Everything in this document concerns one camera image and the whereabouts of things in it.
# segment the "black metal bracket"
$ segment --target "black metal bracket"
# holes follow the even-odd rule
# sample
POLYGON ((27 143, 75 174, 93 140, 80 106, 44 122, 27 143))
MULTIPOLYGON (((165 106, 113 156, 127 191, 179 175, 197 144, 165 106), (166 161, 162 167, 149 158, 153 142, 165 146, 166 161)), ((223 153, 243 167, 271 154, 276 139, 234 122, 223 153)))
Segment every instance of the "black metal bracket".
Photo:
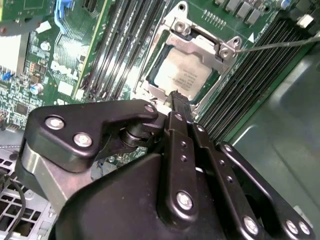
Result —
POLYGON ((27 141, 33 151, 61 168, 83 172, 95 160, 114 153, 133 152, 137 146, 150 146, 163 129, 163 122, 155 123, 158 117, 158 111, 144 100, 41 107, 28 117, 24 142, 27 141), (49 127, 50 118, 61 120, 62 128, 49 127), (149 137, 142 139, 126 131, 126 128, 132 130, 141 125, 148 126, 144 133, 149 137), (76 144, 77 134, 85 134, 90 138, 90 144, 76 144))
POLYGON ((71 197, 61 204, 57 240, 315 239, 307 222, 231 145, 210 142, 193 122, 186 97, 172 92, 166 104, 168 116, 143 100, 32 111, 18 161, 35 175, 41 174, 35 158, 51 175, 66 182, 72 175, 76 182, 95 160, 149 148, 97 181, 64 189, 61 195, 69 190, 71 197), (48 118, 62 126, 49 127, 48 118), (76 144, 77 134, 89 136, 90 144, 76 144))

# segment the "gray metal panel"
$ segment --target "gray metal panel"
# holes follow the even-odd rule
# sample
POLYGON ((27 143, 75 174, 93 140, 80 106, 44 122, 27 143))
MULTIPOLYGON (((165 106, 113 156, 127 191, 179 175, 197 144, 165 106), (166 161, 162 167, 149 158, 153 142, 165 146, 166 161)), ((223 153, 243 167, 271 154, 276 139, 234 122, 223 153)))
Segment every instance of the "gray metal panel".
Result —
MULTIPOLYGON (((18 130, 17 132, 10 132, 10 131, 1 131, 0 132, 0 148, 1 147, 8 147, 8 146, 16 146, 20 145, 23 137, 23 131, 18 130)), ((18 148, 7 148, 7 149, 0 149, 0 159, 3 159, 4 161, 0 163, 1 168, 9 169, 9 174, 11 175, 15 171, 15 161, 10 160, 10 155, 18 151, 18 148)), ((47 240, 49 237, 49 233, 51 231, 51 228, 56 220, 57 215, 51 208, 51 204, 41 196, 35 194, 33 191, 23 187, 22 190, 24 190, 24 196, 26 199, 26 207, 31 213, 29 218, 22 218, 23 221, 29 222, 31 224, 34 224, 31 232, 28 236, 22 236, 19 233, 13 232, 11 240, 47 240), (33 220, 35 213, 39 212, 40 215, 37 220, 33 220)), ((3 240, 6 237, 6 234, 8 233, 8 230, 13 225, 15 219, 17 218, 18 212, 16 214, 10 214, 7 213, 9 208, 11 206, 21 206, 21 204, 16 203, 15 200, 19 200, 19 194, 17 191, 12 189, 5 189, 2 193, 0 193, 0 206, 1 209, 3 206, 7 205, 2 212, 0 212, 0 226, 3 228, 4 223, 2 222, 2 219, 7 216, 9 218, 13 218, 13 221, 10 225, 8 225, 8 228, 6 230, 0 230, 0 240, 3 240), (13 198, 12 200, 5 200, 4 196, 13 198)))
POLYGON ((320 237, 320 46, 304 57, 231 141, 320 237))

